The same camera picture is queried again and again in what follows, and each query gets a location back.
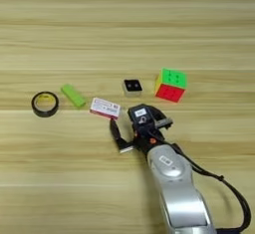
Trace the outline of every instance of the black tape roll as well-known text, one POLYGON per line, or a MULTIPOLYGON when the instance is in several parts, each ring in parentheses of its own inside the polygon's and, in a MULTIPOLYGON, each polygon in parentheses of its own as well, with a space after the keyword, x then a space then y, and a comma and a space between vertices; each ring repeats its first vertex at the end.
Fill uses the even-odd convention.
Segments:
POLYGON ((37 94, 33 98, 31 104, 32 104, 32 109, 33 109, 34 113, 38 117, 51 117, 59 109, 59 99, 55 94, 53 94, 51 92, 41 92, 41 93, 37 94), (50 102, 52 105, 49 107, 47 106, 48 108, 43 110, 42 108, 40 108, 38 103, 43 102, 45 100, 50 102))

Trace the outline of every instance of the rubik's cube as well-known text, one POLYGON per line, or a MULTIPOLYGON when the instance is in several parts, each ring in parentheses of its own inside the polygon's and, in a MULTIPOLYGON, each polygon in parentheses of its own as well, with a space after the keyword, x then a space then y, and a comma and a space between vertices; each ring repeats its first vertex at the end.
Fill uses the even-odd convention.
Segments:
POLYGON ((155 95, 177 103, 186 89, 186 74, 162 69, 155 84, 155 95))

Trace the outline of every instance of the red cube face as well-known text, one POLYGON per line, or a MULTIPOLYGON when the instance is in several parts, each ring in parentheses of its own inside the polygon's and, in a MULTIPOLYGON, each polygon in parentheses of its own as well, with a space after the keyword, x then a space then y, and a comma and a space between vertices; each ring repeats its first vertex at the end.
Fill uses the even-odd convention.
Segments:
POLYGON ((161 85, 156 96, 177 103, 184 93, 184 89, 161 85))

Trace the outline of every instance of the green object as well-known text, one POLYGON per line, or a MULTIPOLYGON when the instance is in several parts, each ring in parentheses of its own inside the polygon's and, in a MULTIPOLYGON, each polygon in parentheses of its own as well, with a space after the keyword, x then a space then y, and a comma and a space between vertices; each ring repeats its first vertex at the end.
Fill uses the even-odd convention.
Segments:
POLYGON ((61 91, 77 108, 81 108, 86 104, 85 98, 71 85, 62 86, 61 91))
POLYGON ((162 83, 168 86, 175 86, 185 89, 187 86, 186 74, 179 71, 163 69, 162 83))

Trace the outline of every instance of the black square object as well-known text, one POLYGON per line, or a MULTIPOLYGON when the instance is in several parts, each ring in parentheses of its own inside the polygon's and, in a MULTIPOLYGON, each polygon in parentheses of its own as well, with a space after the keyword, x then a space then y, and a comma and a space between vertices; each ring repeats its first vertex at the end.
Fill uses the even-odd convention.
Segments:
POLYGON ((141 92, 142 87, 139 80, 124 80, 128 92, 141 92))

